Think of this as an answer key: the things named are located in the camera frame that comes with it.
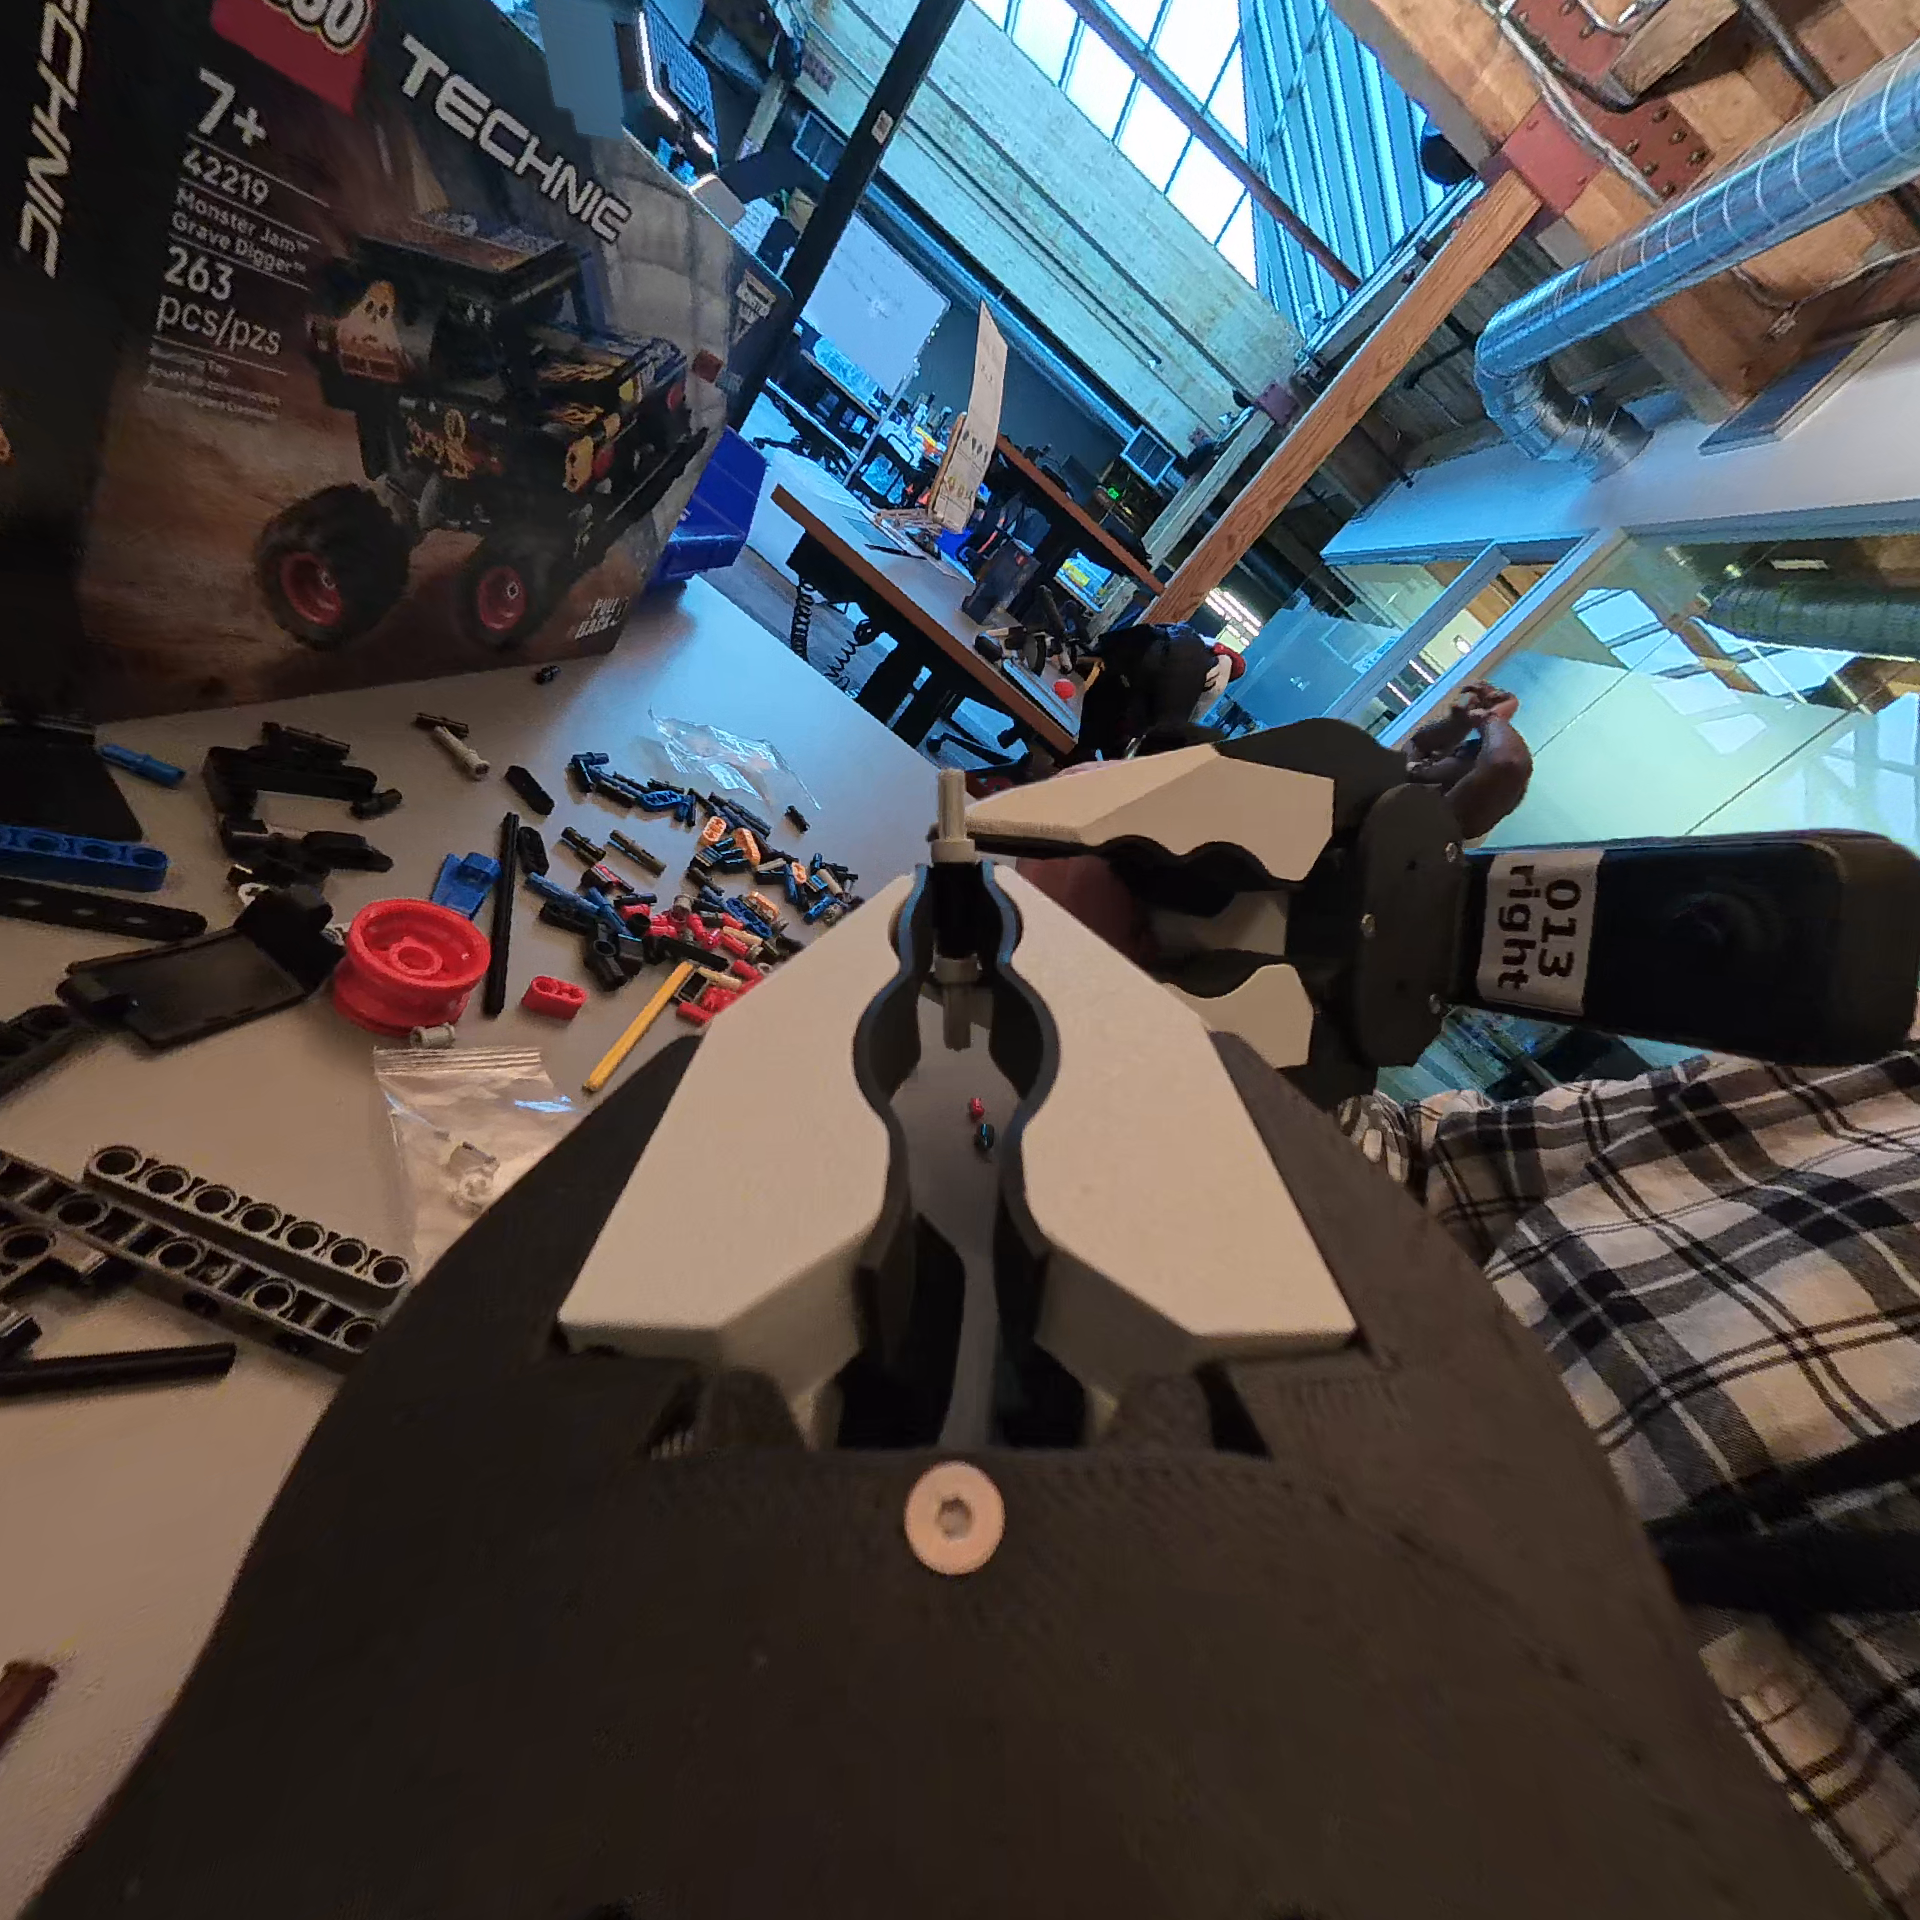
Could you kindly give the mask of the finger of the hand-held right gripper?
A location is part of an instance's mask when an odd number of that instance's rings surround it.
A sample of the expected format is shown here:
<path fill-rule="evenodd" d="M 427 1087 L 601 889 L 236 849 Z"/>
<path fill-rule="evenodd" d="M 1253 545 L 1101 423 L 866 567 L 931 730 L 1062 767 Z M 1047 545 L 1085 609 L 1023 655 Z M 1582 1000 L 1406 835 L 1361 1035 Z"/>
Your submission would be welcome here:
<path fill-rule="evenodd" d="M 1330 781 L 1198 744 L 975 800 L 966 833 L 1000 856 L 1103 856 L 1172 890 L 1275 890 L 1318 861 Z"/>
<path fill-rule="evenodd" d="M 1208 916 L 1151 912 L 1151 974 L 1208 1027 L 1251 1043 L 1269 1069 L 1305 1069 L 1317 1009 L 1286 959 L 1284 905 L 1228 905 Z"/>

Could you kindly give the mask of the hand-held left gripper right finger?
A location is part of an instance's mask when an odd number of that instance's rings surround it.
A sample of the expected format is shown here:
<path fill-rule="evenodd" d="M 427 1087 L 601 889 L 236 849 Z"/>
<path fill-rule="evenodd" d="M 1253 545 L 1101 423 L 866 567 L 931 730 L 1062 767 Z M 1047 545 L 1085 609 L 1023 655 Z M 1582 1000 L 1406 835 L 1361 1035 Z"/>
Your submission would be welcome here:
<path fill-rule="evenodd" d="M 1015 870 L 987 870 L 1005 1428 L 1092 1428 L 1151 1379 L 1358 1340 L 1213 1027 Z"/>

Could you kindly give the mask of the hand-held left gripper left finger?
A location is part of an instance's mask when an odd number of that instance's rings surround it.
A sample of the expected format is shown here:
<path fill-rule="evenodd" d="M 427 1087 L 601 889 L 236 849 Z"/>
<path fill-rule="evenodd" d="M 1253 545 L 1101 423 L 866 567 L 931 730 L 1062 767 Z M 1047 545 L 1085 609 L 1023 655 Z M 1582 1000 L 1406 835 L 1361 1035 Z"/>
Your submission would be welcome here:
<path fill-rule="evenodd" d="M 755 1371 L 849 1428 L 942 1428 L 942 1236 L 894 1094 L 921 1058 L 925 946 L 885 883 L 704 1025 L 557 1309 L 568 1353 Z"/>

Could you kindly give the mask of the small black pin assembly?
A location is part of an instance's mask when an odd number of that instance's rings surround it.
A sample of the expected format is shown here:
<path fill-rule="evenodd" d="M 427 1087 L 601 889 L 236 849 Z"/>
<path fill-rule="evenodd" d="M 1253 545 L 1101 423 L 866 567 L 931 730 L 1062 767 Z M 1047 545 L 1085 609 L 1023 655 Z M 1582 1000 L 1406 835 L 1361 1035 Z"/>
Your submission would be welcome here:
<path fill-rule="evenodd" d="M 987 880 L 966 827 L 966 777 L 942 771 L 931 827 L 931 870 L 925 906 L 931 914 L 931 968 L 925 991 L 942 1004 L 945 1043 L 966 1050 L 973 1043 L 975 1000 L 987 974 Z"/>

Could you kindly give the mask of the grey desk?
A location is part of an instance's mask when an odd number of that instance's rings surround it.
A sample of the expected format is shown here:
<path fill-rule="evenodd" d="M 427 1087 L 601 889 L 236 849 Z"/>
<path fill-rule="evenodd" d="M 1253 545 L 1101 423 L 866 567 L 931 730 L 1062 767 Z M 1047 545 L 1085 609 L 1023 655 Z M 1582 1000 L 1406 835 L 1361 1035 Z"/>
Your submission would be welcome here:
<path fill-rule="evenodd" d="M 661 716 L 760 739 L 808 786 L 799 808 L 827 853 L 866 880 L 906 870 L 921 828 L 908 816 L 933 789 L 914 747 L 700 581 L 643 599 L 613 654 L 566 665 L 551 686 L 487 668 L 119 723 L 113 739 L 191 774 L 179 789 L 131 795 L 174 866 L 163 900 L 228 919 L 198 767 L 269 717 L 351 741 L 401 789 L 370 827 L 394 869 L 334 880 L 342 916 L 426 890 L 444 853 L 487 849 L 513 794 L 456 774 L 416 730 L 422 708 L 466 720 L 493 765 L 542 777 L 566 818 L 583 816 L 566 794 L 566 758 L 606 750 L 641 774 Z M 84 1039 L 4 1100 L 4 1148 L 80 1174 L 90 1148 L 142 1141 L 400 1247 L 409 1210 L 372 1047 L 322 997 L 171 1055 Z M 25 1908 L 176 1700 L 330 1394 L 326 1371 L 249 1353 L 223 1380 L 4 1405 L 4 1662 L 56 1669 L 4 1744 L 4 1918 Z"/>

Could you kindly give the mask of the person's right hand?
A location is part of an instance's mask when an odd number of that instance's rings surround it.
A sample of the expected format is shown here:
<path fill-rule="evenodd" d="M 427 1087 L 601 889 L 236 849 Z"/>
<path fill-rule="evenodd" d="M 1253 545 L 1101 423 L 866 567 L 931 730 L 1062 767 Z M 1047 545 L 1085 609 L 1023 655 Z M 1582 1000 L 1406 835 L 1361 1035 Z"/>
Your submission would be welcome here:
<path fill-rule="evenodd" d="M 1406 781 L 1449 804 L 1462 843 L 1485 840 L 1526 800 L 1533 750 L 1512 723 L 1515 710 L 1517 696 L 1466 682 L 1402 747 Z"/>

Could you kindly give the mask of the black backpack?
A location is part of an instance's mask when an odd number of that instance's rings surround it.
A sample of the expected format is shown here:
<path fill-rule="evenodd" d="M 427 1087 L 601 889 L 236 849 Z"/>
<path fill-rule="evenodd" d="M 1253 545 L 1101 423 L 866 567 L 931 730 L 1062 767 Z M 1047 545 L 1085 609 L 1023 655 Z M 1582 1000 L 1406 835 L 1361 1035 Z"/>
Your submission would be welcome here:
<path fill-rule="evenodd" d="M 1097 646 L 1067 765 L 1198 744 L 1203 717 L 1240 671 L 1237 654 L 1193 624 L 1134 624 Z"/>

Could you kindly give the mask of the long yellow axle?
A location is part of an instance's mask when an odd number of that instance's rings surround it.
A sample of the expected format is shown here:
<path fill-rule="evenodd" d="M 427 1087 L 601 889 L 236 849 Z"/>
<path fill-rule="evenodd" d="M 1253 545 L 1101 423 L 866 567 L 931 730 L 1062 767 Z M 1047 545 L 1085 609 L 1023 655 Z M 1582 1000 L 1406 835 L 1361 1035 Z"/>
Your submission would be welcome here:
<path fill-rule="evenodd" d="M 595 1062 L 595 1069 L 581 1082 L 581 1091 L 589 1096 L 606 1091 L 613 1075 L 626 1064 L 626 1058 L 636 1050 L 636 1043 L 647 1039 L 647 1030 L 664 1020 L 666 1004 L 685 990 L 685 984 L 696 976 L 696 968 L 700 968 L 700 963 L 672 963 L 666 968 L 666 976 L 649 991 L 649 1000 L 641 1004 L 635 1022 L 616 1035 L 616 1040 Z"/>

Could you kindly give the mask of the pile of small connector pins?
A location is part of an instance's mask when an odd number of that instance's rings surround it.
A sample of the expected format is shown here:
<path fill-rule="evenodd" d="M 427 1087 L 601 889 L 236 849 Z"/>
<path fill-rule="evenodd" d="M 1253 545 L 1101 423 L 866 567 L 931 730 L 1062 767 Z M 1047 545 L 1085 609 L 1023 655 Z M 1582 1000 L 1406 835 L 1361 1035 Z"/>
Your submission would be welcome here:
<path fill-rule="evenodd" d="M 529 767 L 509 767 L 524 800 L 518 883 L 538 919 L 579 946 L 591 987 L 613 991 L 685 968 L 668 991 L 704 1022 L 802 952 L 863 900 L 857 866 L 814 843 L 799 805 L 755 789 L 636 777 L 611 755 L 568 755 L 568 816 Z"/>

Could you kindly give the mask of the wooden edged table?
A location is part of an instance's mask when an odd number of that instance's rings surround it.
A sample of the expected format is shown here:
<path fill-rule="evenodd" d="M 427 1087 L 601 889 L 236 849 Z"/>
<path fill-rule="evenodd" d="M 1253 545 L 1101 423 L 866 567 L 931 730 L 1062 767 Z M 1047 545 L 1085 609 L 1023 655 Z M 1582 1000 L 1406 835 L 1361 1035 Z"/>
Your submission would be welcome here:
<path fill-rule="evenodd" d="M 921 747 L 960 702 L 979 702 L 1025 744 L 1056 758 L 1071 750 L 1077 706 L 975 651 L 984 629 L 964 614 L 966 581 L 946 561 L 890 538 L 876 508 L 808 464 L 782 460 L 766 504 L 799 529 L 788 561 L 792 578 L 821 599 L 870 617 L 890 639 L 857 691 L 863 710 Z"/>

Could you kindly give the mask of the long black axle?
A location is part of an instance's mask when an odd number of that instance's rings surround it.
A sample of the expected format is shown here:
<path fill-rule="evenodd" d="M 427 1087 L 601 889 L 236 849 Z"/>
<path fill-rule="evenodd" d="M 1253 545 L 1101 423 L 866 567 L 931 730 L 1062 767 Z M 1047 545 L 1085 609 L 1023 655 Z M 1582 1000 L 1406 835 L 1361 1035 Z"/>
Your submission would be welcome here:
<path fill-rule="evenodd" d="M 518 883 L 518 828 L 524 816 L 515 808 L 503 813 L 501 835 L 498 835 L 498 866 L 501 874 L 493 880 L 493 919 L 491 919 L 491 963 L 482 980 L 482 1020 L 501 1020 L 506 1009 L 506 987 L 509 987 L 509 942 L 515 926 L 515 883 Z"/>

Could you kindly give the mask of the large red wheel rim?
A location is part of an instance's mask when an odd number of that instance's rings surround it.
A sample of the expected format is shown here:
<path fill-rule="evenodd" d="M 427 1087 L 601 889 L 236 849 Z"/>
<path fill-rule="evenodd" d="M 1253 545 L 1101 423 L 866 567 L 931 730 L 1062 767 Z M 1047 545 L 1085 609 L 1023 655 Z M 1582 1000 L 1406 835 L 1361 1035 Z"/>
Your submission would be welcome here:
<path fill-rule="evenodd" d="M 330 976 L 334 1009 L 382 1039 L 456 1025 L 493 963 L 487 935 L 461 912 L 385 898 L 359 906 Z"/>

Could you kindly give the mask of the empty clear plastic bag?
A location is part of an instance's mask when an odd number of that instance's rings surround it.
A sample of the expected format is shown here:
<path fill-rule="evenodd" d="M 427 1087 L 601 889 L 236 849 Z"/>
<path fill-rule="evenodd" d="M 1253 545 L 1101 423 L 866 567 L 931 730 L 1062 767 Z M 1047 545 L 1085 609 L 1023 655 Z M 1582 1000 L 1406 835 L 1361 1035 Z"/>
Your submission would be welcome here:
<path fill-rule="evenodd" d="M 785 813 L 788 805 L 814 813 L 821 805 L 802 774 L 775 741 L 664 716 L 656 708 L 647 710 L 647 720 L 685 782 L 700 782 L 727 800 L 755 800 L 775 813 Z"/>

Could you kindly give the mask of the person's plaid shirt torso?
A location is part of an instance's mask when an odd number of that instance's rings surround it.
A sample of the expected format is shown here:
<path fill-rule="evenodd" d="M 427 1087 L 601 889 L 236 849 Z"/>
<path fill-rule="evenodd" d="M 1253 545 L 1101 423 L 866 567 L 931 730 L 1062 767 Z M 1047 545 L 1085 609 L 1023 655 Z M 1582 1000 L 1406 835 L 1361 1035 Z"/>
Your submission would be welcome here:
<path fill-rule="evenodd" d="M 1546 1345 L 1770 1780 L 1916 1918 L 1916 1040 L 1338 1125 Z"/>

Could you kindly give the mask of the tall cardboard sign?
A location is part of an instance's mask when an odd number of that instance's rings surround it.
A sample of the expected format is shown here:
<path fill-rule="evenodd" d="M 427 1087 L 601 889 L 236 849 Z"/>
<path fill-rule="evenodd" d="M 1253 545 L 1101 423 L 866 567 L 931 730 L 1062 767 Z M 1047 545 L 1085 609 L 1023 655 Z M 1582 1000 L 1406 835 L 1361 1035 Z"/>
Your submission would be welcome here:
<path fill-rule="evenodd" d="M 946 531 L 964 531 L 975 513 L 975 495 L 1000 438 L 1005 359 L 996 318 L 979 300 L 966 408 L 946 429 L 945 460 L 926 495 L 926 513 Z"/>

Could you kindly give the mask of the dark grey straight beam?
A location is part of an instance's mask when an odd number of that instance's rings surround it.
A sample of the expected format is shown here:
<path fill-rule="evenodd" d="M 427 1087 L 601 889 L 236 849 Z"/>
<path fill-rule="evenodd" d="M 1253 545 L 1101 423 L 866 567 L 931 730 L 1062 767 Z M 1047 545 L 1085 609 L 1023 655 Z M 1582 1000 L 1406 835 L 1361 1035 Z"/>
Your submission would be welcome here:
<path fill-rule="evenodd" d="M 82 1186 L 370 1311 L 389 1311 L 416 1282 L 394 1249 L 127 1141 L 94 1148 Z"/>

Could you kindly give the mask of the blue storage bin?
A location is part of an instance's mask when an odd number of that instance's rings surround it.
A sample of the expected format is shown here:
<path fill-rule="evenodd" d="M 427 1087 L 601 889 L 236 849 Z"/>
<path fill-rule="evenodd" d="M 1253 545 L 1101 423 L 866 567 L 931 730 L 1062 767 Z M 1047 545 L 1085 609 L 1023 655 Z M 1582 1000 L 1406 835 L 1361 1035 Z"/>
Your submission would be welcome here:
<path fill-rule="evenodd" d="M 672 536 L 664 542 L 649 586 L 676 586 L 738 561 L 766 480 L 766 457 L 726 429 Z"/>

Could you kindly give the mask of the pile of black beams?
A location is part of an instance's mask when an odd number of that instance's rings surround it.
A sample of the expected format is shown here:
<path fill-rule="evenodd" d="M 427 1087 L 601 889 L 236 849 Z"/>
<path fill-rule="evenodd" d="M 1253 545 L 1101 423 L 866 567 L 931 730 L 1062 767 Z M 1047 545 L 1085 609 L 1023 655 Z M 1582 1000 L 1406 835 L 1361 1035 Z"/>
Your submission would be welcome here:
<path fill-rule="evenodd" d="M 113 774 L 179 782 L 171 759 L 97 741 L 82 723 L 4 720 L 4 827 L 147 843 Z M 159 890 L 82 890 L 4 878 L 4 926 L 113 940 L 69 963 L 48 1002 L 4 1014 L 4 1096 L 48 1077 L 90 1035 L 159 1058 L 293 1011 L 330 990 L 342 929 L 322 898 L 334 874 L 385 874 L 389 856 L 353 828 L 277 833 L 263 795 L 342 804 L 382 818 L 400 794 L 351 758 L 351 744 L 263 720 L 256 744 L 203 759 L 216 840 L 228 858 L 233 916 L 163 905 Z M 84 1280 L 131 1280 L 259 1345 L 342 1371 L 392 1319 L 277 1275 L 125 1201 L 4 1156 L 4 1269 L 21 1282 L 35 1259 L 75 1249 Z"/>

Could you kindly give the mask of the medium black axle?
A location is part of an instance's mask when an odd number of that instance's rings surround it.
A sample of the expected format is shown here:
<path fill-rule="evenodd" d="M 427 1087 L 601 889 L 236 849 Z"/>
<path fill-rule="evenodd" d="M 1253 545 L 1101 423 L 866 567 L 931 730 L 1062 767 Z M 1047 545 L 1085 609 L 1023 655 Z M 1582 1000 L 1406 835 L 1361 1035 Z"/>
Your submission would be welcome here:
<path fill-rule="evenodd" d="M 236 1357 L 237 1347 L 233 1343 L 203 1343 L 4 1362 L 4 1399 L 84 1397 L 223 1380 Z"/>

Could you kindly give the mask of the toy truck set box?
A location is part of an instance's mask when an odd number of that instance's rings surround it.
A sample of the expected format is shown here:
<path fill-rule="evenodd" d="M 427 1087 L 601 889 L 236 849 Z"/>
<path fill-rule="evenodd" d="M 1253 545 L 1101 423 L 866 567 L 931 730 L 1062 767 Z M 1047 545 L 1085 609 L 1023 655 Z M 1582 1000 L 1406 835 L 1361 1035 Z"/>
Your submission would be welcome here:
<path fill-rule="evenodd" d="M 4 2 L 4 700 L 597 654 L 792 319 L 649 2 Z"/>

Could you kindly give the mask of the wooden support post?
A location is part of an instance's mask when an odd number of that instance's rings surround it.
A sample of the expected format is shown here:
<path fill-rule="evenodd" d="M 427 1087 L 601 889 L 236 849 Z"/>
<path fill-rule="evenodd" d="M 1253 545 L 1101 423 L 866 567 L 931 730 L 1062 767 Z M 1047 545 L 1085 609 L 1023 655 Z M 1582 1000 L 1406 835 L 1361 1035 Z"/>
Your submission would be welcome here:
<path fill-rule="evenodd" d="M 1182 624 L 1228 581 L 1228 570 L 1284 516 L 1293 495 L 1305 491 L 1325 457 L 1351 434 L 1390 387 L 1393 376 L 1406 370 L 1413 352 L 1452 318 L 1462 294 L 1512 247 L 1538 213 L 1538 191 L 1515 168 L 1501 168 L 1477 197 L 1402 300 L 1314 399 L 1198 549 L 1176 567 L 1142 619 Z"/>

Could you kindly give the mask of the silver air duct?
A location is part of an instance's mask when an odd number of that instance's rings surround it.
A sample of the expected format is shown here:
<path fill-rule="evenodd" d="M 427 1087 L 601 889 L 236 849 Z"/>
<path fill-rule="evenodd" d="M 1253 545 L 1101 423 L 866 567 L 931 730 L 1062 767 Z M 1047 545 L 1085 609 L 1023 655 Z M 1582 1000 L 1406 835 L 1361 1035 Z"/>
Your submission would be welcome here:
<path fill-rule="evenodd" d="M 1633 464 L 1645 429 L 1571 394 L 1550 355 L 1759 258 L 1916 180 L 1916 44 L 1880 57 L 1737 168 L 1671 202 L 1526 298 L 1477 338 L 1485 417 L 1528 457 L 1604 478 Z"/>

